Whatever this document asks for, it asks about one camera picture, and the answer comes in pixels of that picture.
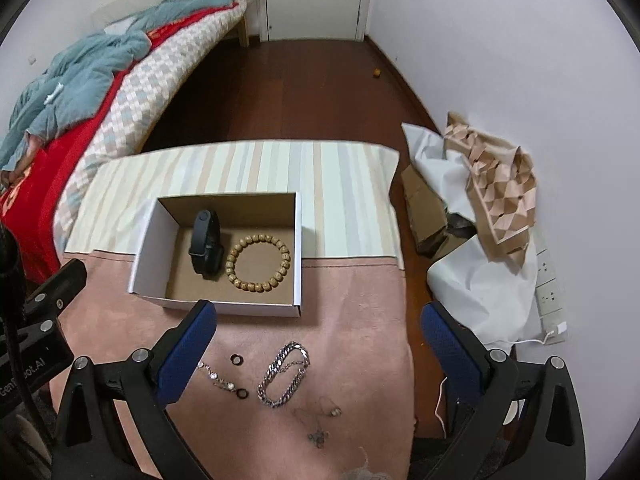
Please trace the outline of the teal blue quilt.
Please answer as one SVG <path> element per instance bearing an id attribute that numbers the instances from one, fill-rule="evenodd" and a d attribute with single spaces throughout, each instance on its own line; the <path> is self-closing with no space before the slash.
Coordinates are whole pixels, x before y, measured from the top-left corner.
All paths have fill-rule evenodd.
<path id="1" fill-rule="evenodd" d="M 58 52 L 48 68 L 22 91 L 1 143 L 1 169 L 17 170 L 36 139 L 41 145 L 96 116 L 115 75 L 142 60 L 152 48 L 148 32 L 203 9 L 234 0 L 164 0 L 131 15 L 120 34 L 95 32 Z"/>

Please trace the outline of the pink and striped table cloth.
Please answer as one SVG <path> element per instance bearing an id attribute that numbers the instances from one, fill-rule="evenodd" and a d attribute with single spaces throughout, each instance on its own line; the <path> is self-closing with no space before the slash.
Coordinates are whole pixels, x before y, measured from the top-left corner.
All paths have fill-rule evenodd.
<path id="1" fill-rule="evenodd" d="M 108 162 L 66 245 L 88 271 L 61 316 L 70 348 L 122 361 L 207 299 L 216 332 L 168 412 L 211 476 L 405 478 L 414 376 L 398 162 L 345 141 Z"/>

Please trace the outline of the white cardboard box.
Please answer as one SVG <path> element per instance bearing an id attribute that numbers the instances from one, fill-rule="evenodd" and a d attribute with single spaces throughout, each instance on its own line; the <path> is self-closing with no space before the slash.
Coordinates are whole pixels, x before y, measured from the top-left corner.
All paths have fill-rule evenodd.
<path id="1" fill-rule="evenodd" d="M 196 214 L 216 211 L 224 246 L 214 278 L 192 268 Z M 297 193 L 161 197 L 149 206 L 131 269 L 130 294 L 160 307 L 189 310 L 198 300 L 220 314 L 302 314 L 302 199 Z"/>

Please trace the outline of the beige geometric pattern scarf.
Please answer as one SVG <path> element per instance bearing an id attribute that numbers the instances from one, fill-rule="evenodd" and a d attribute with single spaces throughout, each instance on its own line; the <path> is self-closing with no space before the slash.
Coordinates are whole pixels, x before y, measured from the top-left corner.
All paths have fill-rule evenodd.
<path id="1" fill-rule="evenodd" d="M 445 148 L 460 153 L 469 170 L 466 196 L 487 258 L 512 271 L 524 266 L 536 221 L 537 181 L 529 154 L 518 145 L 472 127 L 450 112 Z"/>

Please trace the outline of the red bed blanket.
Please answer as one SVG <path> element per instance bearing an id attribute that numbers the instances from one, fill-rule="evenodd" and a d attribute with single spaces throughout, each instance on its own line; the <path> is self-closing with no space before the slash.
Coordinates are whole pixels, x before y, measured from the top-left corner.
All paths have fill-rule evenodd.
<path id="1" fill-rule="evenodd" d="M 194 23 L 197 18 L 232 6 L 233 3 L 221 8 L 199 10 L 152 29 L 148 32 L 152 40 L 151 51 L 181 27 Z M 2 191 L 1 222 L 17 240 L 24 272 L 29 281 L 41 284 L 60 267 L 62 256 L 55 253 L 52 236 L 56 204 L 70 174 L 103 122 L 122 80 L 142 60 L 115 75 L 111 89 L 96 116 L 68 129 L 60 138 L 36 151 L 34 160 L 24 174 Z"/>

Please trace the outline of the checkered bed sheet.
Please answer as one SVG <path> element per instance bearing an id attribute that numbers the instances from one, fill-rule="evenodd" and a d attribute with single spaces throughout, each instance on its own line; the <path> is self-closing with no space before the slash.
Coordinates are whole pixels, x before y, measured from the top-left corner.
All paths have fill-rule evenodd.
<path id="1" fill-rule="evenodd" d="M 235 0 L 181 27 L 130 70 L 105 118 L 81 155 L 54 210 L 52 236 L 61 257 L 81 202 L 98 170 L 108 162 L 137 154 L 160 115 L 194 68 L 218 42 L 244 21 L 247 0 Z"/>

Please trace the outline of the white power strip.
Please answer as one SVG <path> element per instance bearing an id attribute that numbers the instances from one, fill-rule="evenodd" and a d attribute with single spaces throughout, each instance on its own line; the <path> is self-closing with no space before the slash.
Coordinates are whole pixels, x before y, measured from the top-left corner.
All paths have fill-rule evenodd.
<path id="1" fill-rule="evenodd" d="M 541 326 L 541 340 L 544 344 L 559 344 L 565 340 L 567 334 L 560 282 L 544 234 L 538 226 L 532 229 L 532 241 L 535 244 L 537 257 L 535 299 Z"/>

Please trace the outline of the brown cardboard box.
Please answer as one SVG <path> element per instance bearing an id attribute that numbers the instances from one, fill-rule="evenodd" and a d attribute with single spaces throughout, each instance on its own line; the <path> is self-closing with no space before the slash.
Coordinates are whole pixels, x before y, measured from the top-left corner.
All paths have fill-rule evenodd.
<path id="1" fill-rule="evenodd" d="M 477 234 L 471 221 L 446 209 L 413 166 L 402 172 L 401 181 L 418 254 L 435 262 Z"/>

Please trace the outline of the black smart band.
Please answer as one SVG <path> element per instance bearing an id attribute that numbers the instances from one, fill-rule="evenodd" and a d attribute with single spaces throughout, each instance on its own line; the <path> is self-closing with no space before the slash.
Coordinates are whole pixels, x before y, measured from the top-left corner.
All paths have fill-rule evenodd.
<path id="1" fill-rule="evenodd" d="M 189 256 L 192 268 L 202 278 L 214 278 L 222 267 L 224 246 L 216 211 L 200 210 L 194 219 Z"/>

